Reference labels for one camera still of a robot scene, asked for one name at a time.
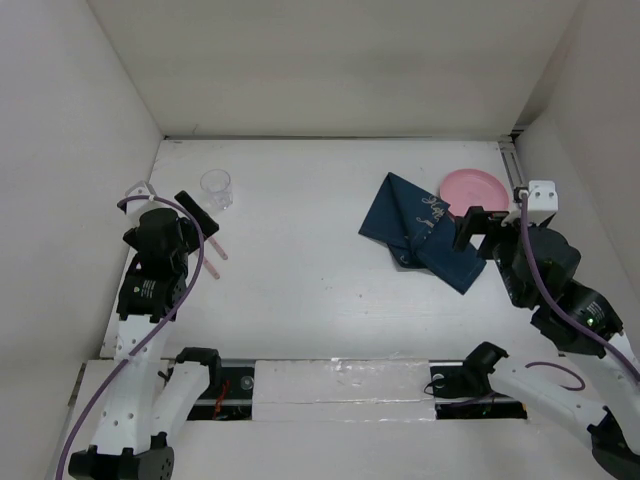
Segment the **pink handled fork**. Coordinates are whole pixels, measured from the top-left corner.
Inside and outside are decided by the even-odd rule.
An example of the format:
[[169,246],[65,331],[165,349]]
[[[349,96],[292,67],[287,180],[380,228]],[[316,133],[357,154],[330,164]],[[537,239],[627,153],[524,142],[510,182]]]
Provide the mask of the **pink handled fork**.
[[208,259],[206,255],[203,256],[203,266],[215,280],[219,280],[221,278],[218,270],[215,268],[215,266],[211,263],[211,261]]

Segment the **pink handled knife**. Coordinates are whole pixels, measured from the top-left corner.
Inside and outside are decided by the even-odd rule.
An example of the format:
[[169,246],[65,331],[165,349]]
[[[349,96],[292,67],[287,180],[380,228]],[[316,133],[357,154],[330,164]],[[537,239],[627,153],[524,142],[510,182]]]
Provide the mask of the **pink handled knife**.
[[216,240],[216,238],[214,236],[211,236],[209,238],[209,243],[213,246],[214,250],[217,252],[217,254],[223,259],[223,260],[227,260],[228,259],[228,255],[227,253],[224,251],[224,249],[222,248],[222,246],[218,243],[218,241]]

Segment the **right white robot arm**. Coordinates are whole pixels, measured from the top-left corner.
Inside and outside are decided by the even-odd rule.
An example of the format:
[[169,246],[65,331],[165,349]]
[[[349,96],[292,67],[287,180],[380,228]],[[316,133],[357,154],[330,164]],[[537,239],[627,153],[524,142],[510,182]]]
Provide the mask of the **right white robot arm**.
[[532,311],[531,324],[571,361],[599,394],[581,398],[490,343],[454,371],[476,394],[501,394],[533,408],[574,435],[616,479],[639,476],[639,362],[611,304],[575,281],[580,252],[546,222],[509,221],[505,211],[468,209],[455,220],[454,247],[483,235],[480,255],[496,263],[511,303]]

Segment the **clear drinking glass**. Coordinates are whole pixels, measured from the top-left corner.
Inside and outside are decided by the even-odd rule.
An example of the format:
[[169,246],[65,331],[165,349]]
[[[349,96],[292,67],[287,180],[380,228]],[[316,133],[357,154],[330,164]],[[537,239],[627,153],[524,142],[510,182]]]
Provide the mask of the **clear drinking glass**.
[[233,204],[231,176],[227,171],[213,169],[205,172],[200,186],[213,209],[226,210]]

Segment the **pink plastic plate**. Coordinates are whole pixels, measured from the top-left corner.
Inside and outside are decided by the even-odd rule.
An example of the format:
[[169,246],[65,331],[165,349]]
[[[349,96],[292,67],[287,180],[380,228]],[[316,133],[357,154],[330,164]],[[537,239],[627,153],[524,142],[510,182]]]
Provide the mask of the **pink plastic plate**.
[[510,197],[494,176],[477,169],[460,169],[448,174],[439,186],[440,197],[453,216],[464,216],[470,207],[485,211],[508,211]]

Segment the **navy fish placemat cloth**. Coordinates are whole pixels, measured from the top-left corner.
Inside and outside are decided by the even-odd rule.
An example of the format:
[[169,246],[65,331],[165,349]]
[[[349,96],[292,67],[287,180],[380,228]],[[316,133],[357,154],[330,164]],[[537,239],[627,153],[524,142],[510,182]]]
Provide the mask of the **navy fish placemat cloth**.
[[427,269],[460,294],[486,265],[473,245],[453,248],[449,204],[394,173],[383,180],[359,233],[386,244],[400,267]]

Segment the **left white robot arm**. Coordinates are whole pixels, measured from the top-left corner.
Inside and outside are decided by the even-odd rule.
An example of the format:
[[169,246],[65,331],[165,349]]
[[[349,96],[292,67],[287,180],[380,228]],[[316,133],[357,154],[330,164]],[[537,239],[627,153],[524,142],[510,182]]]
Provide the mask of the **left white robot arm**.
[[218,224],[186,192],[167,200],[146,182],[128,190],[118,207],[134,224],[123,239],[135,255],[118,293],[114,368],[68,434],[56,478],[171,478],[173,438],[196,400],[222,387],[218,351],[188,347],[177,355],[163,390],[156,389],[178,310]]

